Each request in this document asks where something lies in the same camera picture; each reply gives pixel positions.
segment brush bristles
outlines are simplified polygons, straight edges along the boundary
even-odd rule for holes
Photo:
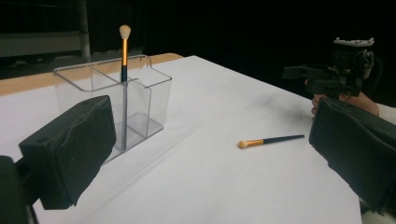
[[[128,25],[122,25],[120,27],[120,34],[122,39],[128,39],[130,33],[131,28]]]

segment robotic hand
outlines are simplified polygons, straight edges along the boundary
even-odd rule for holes
[[[339,94],[358,96],[363,80],[370,76],[375,64],[375,56],[369,50],[374,39],[346,41],[336,38],[333,43],[333,66],[288,66],[284,68],[282,77],[307,78],[305,90],[313,94],[325,94],[332,98],[337,98]]]

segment clear acrylic organizer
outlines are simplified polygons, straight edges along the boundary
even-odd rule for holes
[[[106,161],[163,129],[172,78],[155,70],[147,55],[128,57],[128,77],[120,82],[121,59],[56,68],[60,112],[100,95],[110,97],[117,142]]]

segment brush handle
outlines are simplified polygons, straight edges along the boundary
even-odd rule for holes
[[[282,142],[282,141],[287,141],[295,138],[302,138],[304,137],[303,134],[298,134],[298,135],[291,135],[291,136],[283,136],[283,137],[274,137],[274,138],[267,138],[267,139],[262,139],[263,144],[270,144],[270,143],[275,143],[275,142]]]

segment black foam pad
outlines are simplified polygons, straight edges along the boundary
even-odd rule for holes
[[[43,207],[76,205],[115,142],[108,96],[80,102],[23,140],[19,146],[26,165],[35,171],[44,189],[39,196]]]

